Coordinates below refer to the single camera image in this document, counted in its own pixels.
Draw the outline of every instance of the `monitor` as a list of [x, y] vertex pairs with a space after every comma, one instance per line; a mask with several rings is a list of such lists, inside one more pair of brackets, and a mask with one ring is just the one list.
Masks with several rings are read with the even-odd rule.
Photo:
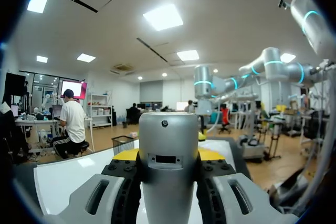
[[61, 116], [62, 105], [53, 105], [53, 117], [59, 118]]
[[85, 99], [87, 83], [78, 81], [63, 81], [61, 88], [61, 97], [64, 98], [64, 91], [71, 89], [74, 93], [73, 98]]
[[12, 106], [10, 106], [10, 107], [11, 107], [11, 109], [12, 109], [13, 116], [14, 116], [14, 117], [19, 116], [19, 115], [18, 115], [18, 114], [19, 114], [19, 106], [18, 106], [18, 105], [12, 105]]
[[138, 108], [141, 108], [141, 109], [145, 109], [146, 108], [146, 104], [145, 103], [138, 103], [136, 106]]
[[188, 102], [177, 102], [176, 103], [176, 110], [183, 110], [185, 109], [185, 107], [188, 106]]

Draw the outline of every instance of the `ceiling light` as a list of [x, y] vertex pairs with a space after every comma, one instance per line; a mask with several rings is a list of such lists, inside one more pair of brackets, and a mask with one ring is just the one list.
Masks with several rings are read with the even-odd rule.
[[36, 13], [43, 13], [48, 0], [30, 0], [27, 10]]
[[36, 60], [39, 61], [39, 62], [47, 63], [48, 57], [43, 57], [43, 56], [37, 55]]
[[280, 59], [281, 59], [281, 61], [284, 62], [284, 63], [289, 63], [289, 62], [291, 62], [292, 60], [294, 60], [295, 57], [296, 57], [295, 55], [291, 55], [291, 54], [283, 54], [283, 55], [280, 56]]
[[183, 21], [173, 4], [161, 6], [143, 14], [143, 16], [157, 31], [183, 25]]
[[200, 58], [196, 50], [178, 52], [177, 56], [183, 61], [198, 60]]
[[86, 54], [81, 54], [77, 60], [85, 61], [85, 62], [92, 62], [95, 59], [94, 56], [86, 55]]

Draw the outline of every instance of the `wooden floor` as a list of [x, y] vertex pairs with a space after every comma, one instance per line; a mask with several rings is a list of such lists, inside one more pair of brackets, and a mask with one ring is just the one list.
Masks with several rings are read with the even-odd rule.
[[[93, 129], [93, 140], [95, 144], [95, 150], [105, 150], [111, 148], [112, 146], [112, 137], [120, 135], [129, 135], [130, 132], [137, 132], [139, 130], [138, 125], [128, 125], [124, 129], [121, 125], [115, 127], [106, 127], [100, 129]], [[35, 129], [31, 131], [31, 137], [28, 139], [28, 142], [34, 147], [34, 142], [37, 141]], [[235, 140], [238, 139], [238, 136], [245, 133], [242, 130], [232, 130], [231, 134], [216, 134], [216, 136], [230, 136]], [[90, 148], [92, 148], [92, 142], [90, 139], [90, 131], [86, 130], [86, 141], [90, 143]], [[282, 135], [279, 140], [279, 145], [277, 149], [277, 155], [281, 155], [281, 158], [273, 159], [271, 161], [263, 161], [261, 164], [256, 163], [247, 163], [247, 167], [251, 173], [253, 181], [259, 185], [262, 189], [268, 189], [272, 184], [281, 182], [288, 178], [292, 173], [294, 173], [299, 168], [303, 167], [306, 158], [300, 155], [301, 146], [299, 144], [299, 137], [287, 137]], [[266, 146], [269, 146], [270, 135], [266, 136]], [[57, 155], [47, 152], [42, 153], [43, 156], [38, 156], [38, 163], [46, 163], [55, 160], [61, 160]], [[312, 174], [316, 168], [316, 160], [313, 160], [311, 166], [308, 169], [308, 172]]]

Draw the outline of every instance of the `white table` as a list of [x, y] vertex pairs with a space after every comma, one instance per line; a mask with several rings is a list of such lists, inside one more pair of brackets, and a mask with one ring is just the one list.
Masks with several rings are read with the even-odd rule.
[[[91, 136], [91, 142], [92, 142], [92, 150], [90, 148], [88, 148], [90, 151], [94, 152], [95, 149], [94, 149], [94, 142], [93, 142], [93, 133], [92, 133], [92, 118], [85, 118], [84, 121], [89, 121], [90, 123], [90, 136]], [[35, 130], [36, 130], [36, 135], [38, 136], [38, 130], [37, 128], [39, 126], [48, 126], [50, 125], [52, 127], [52, 136], [58, 136], [58, 125], [59, 125], [59, 121], [58, 120], [20, 120], [20, 119], [17, 119], [15, 120], [15, 124], [17, 126], [21, 126], [23, 132], [25, 133], [25, 129], [24, 127], [25, 126], [35, 126]], [[46, 150], [46, 151], [49, 151], [49, 150], [52, 150], [52, 148], [44, 148], [44, 149], [33, 149], [33, 150], [30, 150], [29, 152], [31, 153], [35, 153], [35, 152], [41, 152], [42, 150]]]
[[[225, 156], [226, 162], [235, 168], [229, 142], [207, 140], [199, 142], [198, 145], [199, 147], [221, 153]], [[134, 148], [139, 148], [139, 140], [134, 141]], [[100, 174], [105, 165], [111, 162], [113, 156], [113, 149], [110, 148], [87, 156], [38, 165], [34, 168], [35, 188], [43, 214], [57, 215], [62, 212], [69, 204], [70, 194], [94, 174]], [[196, 190], [197, 183], [194, 184], [190, 224], [202, 224], [202, 215], [198, 206]], [[136, 222], [147, 224], [148, 220], [143, 198], [141, 197], [140, 199]]]

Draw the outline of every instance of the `striped pants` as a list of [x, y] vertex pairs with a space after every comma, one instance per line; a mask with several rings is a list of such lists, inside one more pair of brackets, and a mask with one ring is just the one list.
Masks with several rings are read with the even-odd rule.
[[53, 139], [54, 150], [62, 158], [68, 158], [67, 153], [77, 155], [80, 152], [80, 145], [81, 143], [71, 141], [68, 136], [60, 136]]

